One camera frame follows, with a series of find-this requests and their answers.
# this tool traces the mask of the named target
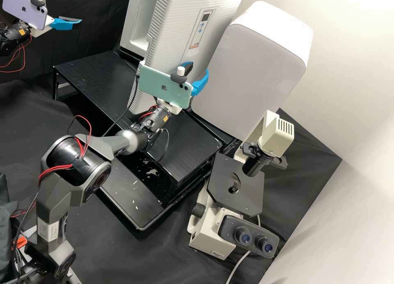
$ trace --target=label sticker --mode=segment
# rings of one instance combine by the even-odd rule
[[[59,221],[47,224],[40,218],[37,218],[37,234],[45,241],[50,242],[57,239],[59,233]]]

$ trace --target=white speaker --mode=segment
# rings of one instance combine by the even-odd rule
[[[224,31],[193,111],[240,140],[256,142],[264,112],[276,112],[304,74],[312,37],[312,29],[294,16],[255,2]]]

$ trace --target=black platform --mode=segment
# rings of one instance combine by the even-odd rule
[[[114,52],[105,52],[54,67],[54,98],[61,75],[105,116],[115,120],[124,111],[136,73],[133,65]],[[137,116],[128,112],[118,123],[127,129]],[[144,230],[207,177],[213,155],[234,138],[197,121],[190,113],[173,117],[168,151],[160,163],[143,153],[120,156],[102,187],[104,194],[136,228]],[[162,134],[149,150],[158,159],[165,145]]]

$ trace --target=black fabric backdrop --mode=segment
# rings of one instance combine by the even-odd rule
[[[21,207],[28,205],[37,190],[42,155],[66,133],[72,118],[65,104],[26,87],[21,81],[0,84],[0,172],[7,174],[10,199],[19,200]],[[293,121],[284,112],[279,113]],[[85,131],[78,123],[71,130]],[[341,162],[297,123],[295,141],[286,156],[286,171],[266,167],[262,214],[263,225],[284,240]],[[71,209],[67,237],[77,252],[74,271],[83,283],[225,283],[244,251],[236,250],[221,261],[188,247],[186,227],[197,194],[198,189],[145,232],[135,231],[116,216],[100,195]],[[31,214],[26,227],[33,223]],[[251,254],[231,283],[258,283],[271,262]]]
[[[26,67],[20,73],[0,73],[0,83],[16,78],[32,78],[52,71],[52,66],[111,50],[119,39],[129,0],[47,0],[48,14],[82,19],[76,29],[51,30],[34,38],[26,48]],[[0,21],[12,23],[14,17],[0,7]],[[0,57],[0,65],[9,57]],[[18,69],[20,59],[6,70]]]

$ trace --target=smartphone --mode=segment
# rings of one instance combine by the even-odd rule
[[[37,7],[30,0],[3,0],[3,10],[38,30],[45,28],[46,16],[48,15],[45,6]]]

